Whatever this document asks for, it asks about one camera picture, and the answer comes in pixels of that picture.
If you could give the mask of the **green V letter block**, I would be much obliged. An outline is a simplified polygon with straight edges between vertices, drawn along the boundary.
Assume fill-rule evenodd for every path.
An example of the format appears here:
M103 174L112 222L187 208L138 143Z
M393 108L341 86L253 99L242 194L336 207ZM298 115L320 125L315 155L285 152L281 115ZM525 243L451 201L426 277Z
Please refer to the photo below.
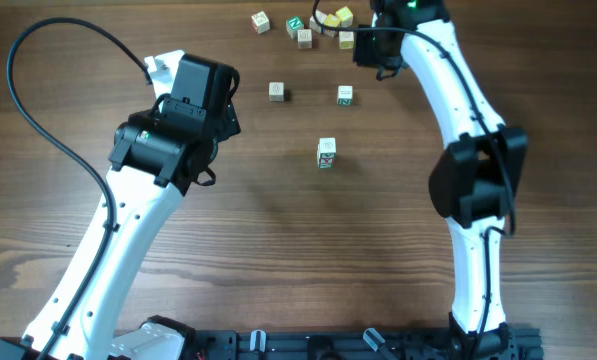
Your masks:
M334 158L336 156L336 139L320 138L318 143L319 158Z

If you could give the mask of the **green base tower block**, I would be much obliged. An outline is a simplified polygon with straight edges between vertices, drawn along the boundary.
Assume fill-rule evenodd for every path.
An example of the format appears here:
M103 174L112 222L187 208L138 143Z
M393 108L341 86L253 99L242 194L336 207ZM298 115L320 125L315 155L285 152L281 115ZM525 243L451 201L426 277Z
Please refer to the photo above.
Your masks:
M318 163L318 167L320 169L325 168L332 168L333 167L333 160L332 159L321 159Z

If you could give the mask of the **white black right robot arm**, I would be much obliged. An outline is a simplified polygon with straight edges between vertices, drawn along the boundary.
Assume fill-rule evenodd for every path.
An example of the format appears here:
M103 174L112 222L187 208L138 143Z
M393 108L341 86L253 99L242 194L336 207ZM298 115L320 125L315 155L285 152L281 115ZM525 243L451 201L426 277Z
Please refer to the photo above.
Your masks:
M373 1L357 30L360 66L416 75L437 119L444 150L428 180L452 241L455 292L450 325L431 355L449 359L541 357L533 331L508 325L500 290L500 246L515 232L515 196L528 147L491 107L458 44L441 1Z

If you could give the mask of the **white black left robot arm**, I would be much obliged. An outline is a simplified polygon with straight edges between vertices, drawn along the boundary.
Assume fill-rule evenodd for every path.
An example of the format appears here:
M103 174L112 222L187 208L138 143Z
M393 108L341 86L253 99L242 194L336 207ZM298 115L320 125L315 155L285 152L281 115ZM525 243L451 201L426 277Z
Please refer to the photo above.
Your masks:
M156 235L218 145L239 134L231 66L181 50L146 60L157 100L116 131L95 215L52 297L0 359L186 359L193 328L154 316L115 334L129 289Z

